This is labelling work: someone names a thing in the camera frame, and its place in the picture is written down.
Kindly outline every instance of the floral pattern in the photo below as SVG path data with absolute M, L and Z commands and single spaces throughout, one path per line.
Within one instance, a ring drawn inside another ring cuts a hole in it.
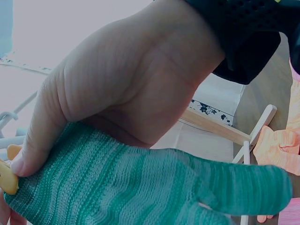
M 211 107 L 207 104 L 204 104 L 202 102 L 192 99 L 189 104 L 189 107 L 191 109 L 195 109 L 201 113 L 204 113 L 208 116 L 211 116 L 211 117 L 225 123 L 226 125 L 229 125 L 229 126 L 233 125 L 233 116 L 232 115 L 225 113 L 214 107 Z

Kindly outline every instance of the pink fabric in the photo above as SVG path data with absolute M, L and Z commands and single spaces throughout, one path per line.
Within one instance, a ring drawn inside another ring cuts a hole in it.
M 292 78 L 296 81 L 300 81 L 300 75 L 297 74 L 297 72 L 294 70 L 294 68 L 291 65 L 291 60 L 290 60 L 290 67 L 291 67 L 291 71 L 292 71 Z
M 300 224 L 300 198 L 292 198 L 287 207 L 279 213 L 278 225 Z

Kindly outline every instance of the wooden floor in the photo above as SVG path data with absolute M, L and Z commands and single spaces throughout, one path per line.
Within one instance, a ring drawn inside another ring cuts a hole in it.
M 258 75 L 240 100 L 235 113 L 233 126 L 247 134 L 250 134 L 262 112 L 268 104 L 277 107 L 277 113 L 270 123 L 273 130 L 285 129 L 289 108 L 290 88 L 292 84 L 291 70 L 289 67 L 289 51 L 287 38 L 281 36 L 282 43 L 273 55 L 265 69 Z M 234 155 L 240 150 L 240 146 L 234 146 Z M 251 163 L 257 164 L 251 154 Z M 294 197 L 300 197 L 300 177 L 291 174 L 293 181 Z M 268 220 L 266 225 L 277 225 L 278 216 Z M 249 225 L 260 224 L 255 217 L 249 219 Z

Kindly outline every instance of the green knitted glove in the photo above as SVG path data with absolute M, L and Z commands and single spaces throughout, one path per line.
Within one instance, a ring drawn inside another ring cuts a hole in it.
M 288 174 L 275 166 L 129 147 L 82 123 L 68 125 L 19 187 L 5 201 L 34 225 L 227 225 L 221 213 L 274 215 L 292 197 Z

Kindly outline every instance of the orange object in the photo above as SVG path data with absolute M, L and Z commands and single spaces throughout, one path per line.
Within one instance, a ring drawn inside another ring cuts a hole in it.
M 13 160 L 17 156 L 17 154 L 20 152 L 21 149 L 22 149 L 22 146 L 20 146 L 20 145 L 15 145 L 15 144 L 9 145 L 7 148 L 8 159 Z
M 14 195 L 18 190 L 19 179 L 10 169 L 10 166 L 0 159 L 0 188 L 9 195 Z
M 273 131 L 268 126 L 261 130 L 253 153 L 259 165 L 276 165 L 286 171 L 300 175 L 300 75 L 292 71 L 289 114 L 285 130 Z M 264 223 L 273 216 L 257 216 Z
M 290 130 L 273 131 L 263 126 L 253 153 L 259 165 L 276 165 L 300 175 L 299 141 Z

